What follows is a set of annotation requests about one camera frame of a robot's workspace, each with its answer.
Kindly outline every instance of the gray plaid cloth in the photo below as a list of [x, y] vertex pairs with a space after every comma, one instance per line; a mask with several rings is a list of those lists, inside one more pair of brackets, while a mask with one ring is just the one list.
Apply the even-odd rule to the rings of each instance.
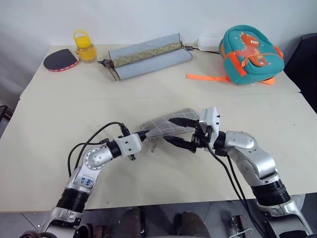
[[199, 116], [193, 109], [186, 108], [163, 117], [147, 121], [140, 125], [141, 130], [149, 130], [146, 136], [151, 138], [159, 138], [165, 135], [175, 135], [194, 130], [194, 128], [191, 127], [183, 127], [169, 122], [168, 120], [171, 118], [188, 118], [197, 120], [199, 119]]

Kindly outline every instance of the teal backpack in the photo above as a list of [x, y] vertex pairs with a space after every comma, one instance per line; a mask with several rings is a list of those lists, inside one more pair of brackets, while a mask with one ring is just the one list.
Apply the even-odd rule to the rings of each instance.
[[228, 77], [235, 84], [273, 84], [273, 77], [284, 69], [283, 53], [252, 26], [239, 25], [227, 30], [219, 52]]

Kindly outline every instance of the gray floor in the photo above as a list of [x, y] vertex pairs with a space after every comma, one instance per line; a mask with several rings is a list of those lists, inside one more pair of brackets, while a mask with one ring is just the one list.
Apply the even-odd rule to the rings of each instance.
[[[253, 214], [260, 218], [261, 214], [255, 207], [255, 201], [249, 200], [249, 204]], [[82, 222], [95, 226], [109, 225], [114, 227], [128, 209], [125, 207], [88, 210], [85, 211]], [[192, 211], [198, 214], [213, 238], [226, 238], [234, 234], [230, 228], [232, 215], [244, 214], [249, 226], [254, 228], [239, 201], [153, 205], [144, 206], [143, 210], [146, 215], [148, 237], [172, 234], [174, 215], [183, 211]], [[313, 231], [317, 233], [317, 193], [306, 195], [302, 212]], [[24, 231], [38, 229], [46, 215], [47, 212], [0, 213], [0, 238], [17, 238]], [[255, 229], [252, 237], [260, 237]]]

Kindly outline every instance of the jar handle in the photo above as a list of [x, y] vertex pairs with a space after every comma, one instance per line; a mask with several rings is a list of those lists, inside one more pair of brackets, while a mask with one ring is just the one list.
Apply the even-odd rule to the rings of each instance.
[[81, 33], [81, 34], [83, 34], [83, 35], [85, 35], [85, 36], [87, 36], [87, 37], [89, 38], [89, 36], [88, 36], [88, 34], [87, 34], [86, 31], [76, 30], [76, 31], [74, 32], [74, 40], [76, 39], [75, 35], [76, 35], [77, 33]]

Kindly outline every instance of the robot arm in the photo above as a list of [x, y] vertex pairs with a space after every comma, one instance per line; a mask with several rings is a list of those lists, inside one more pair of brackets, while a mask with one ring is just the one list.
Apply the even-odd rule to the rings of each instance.
[[251, 187], [258, 201], [258, 208], [268, 218], [296, 215], [303, 224], [307, 235], [311, 235], [311, 228], [281, 182], [272, 156], [263, 151], [250, 134], [219, 131], [219, 117], [216, 108], [212, 107], [203, 110], [197, 121], [171, 119], [170, 121], [177, 125], [194, 127], [195, 133], [191, 142], [174, 136], [164, 138], [173, 145], [188, 149], [193, 153], [196, 152], [196, 148], [213, 147], [217, 155], [229, 155]]
[[125, 157], [141, 151], [142, 142], [138, 134], [131, 134], [109, 141], [100, 148], [92, 148], [83, 156], [79, 166], [68, 180], [57, 205], [40, 228], [57, 237], [73, 237], [80, 224], [88, 197], [93, 191], [101, 169], [119, 156]]

